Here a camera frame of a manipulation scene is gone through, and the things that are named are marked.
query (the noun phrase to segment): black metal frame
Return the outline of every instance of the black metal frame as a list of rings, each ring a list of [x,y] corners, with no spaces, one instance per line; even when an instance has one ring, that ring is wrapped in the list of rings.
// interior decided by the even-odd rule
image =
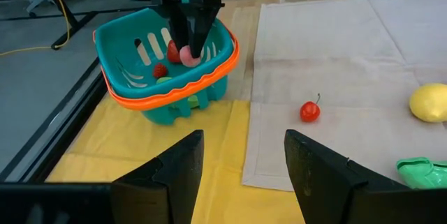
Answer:
[[[129,12],[129,11],[137,11],[140,9],[143,9],[145,7],[141,8],[126,8],[126,9],[114,9],[114,10],[101,10],[101,11],[89,11],[89,12],[82,12],[82,13],[72,13],[68,7],[65,6],[65,3],[63,2],[63,5],[67,11],[68,19],[72,23],[72,31],[71,36],[80,28],[82,28],[88,21],[90,21],[95,15],[99,13],[115,13],[115,12]],[[80,21],[77,22],[74,18],[74,15],[85,15],[85,17]],[[28,20],[28,19],[44,19],[44,18],[51,18],[51,17],[61,17],[62,15],[47,15],[47,16],[41,16],[41,17],[14,17],[14,18],[8,18],[4,20]],[[60,44],[65,41],[66,34],[63,35],[57,42],[54,43],[54,45]],[[93,63],[93,66],[96,67],[98,65],[98,60],[95,60]],[[79,82],[82,84],[89,75],[83,75]],[[51,170],[54,168],[54,166],[57,164],[61,156],[65,153],[66,149],[70,145],[70,143],[75,139],[76,135],[78,134],[78,131],[82,128],[84,123],[88,120],[90,114],[94,111],[95,107],[98,105],[98,103],[101,101],[102,97],[106,93],[106,85],[104,82],[104,79],[101,74],[96,76],[96,79],[94,83],[88,88],[88,90],[83,94],[82,98],[78,102],[78,104],[73,108],[71,113],[67,116],[65,121],[60,125],[58,130],[55,132],[55,134],[51,137],[51,140],[48,142],[47,146],[44,148],[44,150],[41,152],[41,154],[38,156],[38,158],[28,167],[25,174],[20,178],[20,181],[22,182],[42,182],[45,181],[47,176],[50,174]],[[68,97],[73,96],[73,90],[67,94]],[[30,144],[26,145],[21,152],[26,153],[29,148]],[[3,171],[0,173],[0,181],[3,181],[10,171],[15,168],[13,164],[10,164],[10,168],[8,170]]]

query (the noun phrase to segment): yellow lemon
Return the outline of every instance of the yellow lemon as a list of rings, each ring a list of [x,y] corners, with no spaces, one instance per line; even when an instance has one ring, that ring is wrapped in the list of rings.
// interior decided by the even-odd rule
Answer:
[[[426,122],[447,121],[447,84],[424,84],[410,97],[410,110]]]

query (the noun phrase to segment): green object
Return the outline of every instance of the green object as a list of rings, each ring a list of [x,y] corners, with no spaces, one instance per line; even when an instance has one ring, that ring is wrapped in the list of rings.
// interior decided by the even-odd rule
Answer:
[[[172,77],[160,77],[159,79],[156,80],[156,84],[160,84],[162,82],[166,82],[168,80],[172,79]],[[192,95],[188,98],[188,104],[189,107],[191,109],[198,107],[198,99],[196,95]]]
[[[447,161],[432,162],[425,157],[408,158],[399,160],[396,168],[411,188],[447,188]]]

